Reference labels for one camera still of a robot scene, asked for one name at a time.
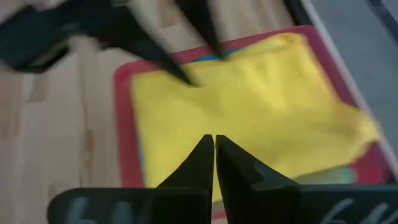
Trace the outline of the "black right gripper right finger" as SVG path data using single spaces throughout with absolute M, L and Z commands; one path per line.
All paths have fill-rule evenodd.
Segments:
M 229 223 L 397 223 L 397 186 L 299 184 L 226 136 L 216 168 Z

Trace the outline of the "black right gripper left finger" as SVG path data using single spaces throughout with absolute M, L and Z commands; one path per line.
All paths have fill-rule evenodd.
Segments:
M 47 207 L 50 224 L 210 223 L 215 145 L 204 135 L 155 188 L 76 188 Z

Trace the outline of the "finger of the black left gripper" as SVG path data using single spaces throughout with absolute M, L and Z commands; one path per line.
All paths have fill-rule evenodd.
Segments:
M 101 29 L 101 40 L 153 63 L 187 85 L 194 85 L 175 60 L 134 17 L 111 21 Z
M 223 49 L 213 22 L 209 0 L 177 0 L 177 6 L 218 58 Z

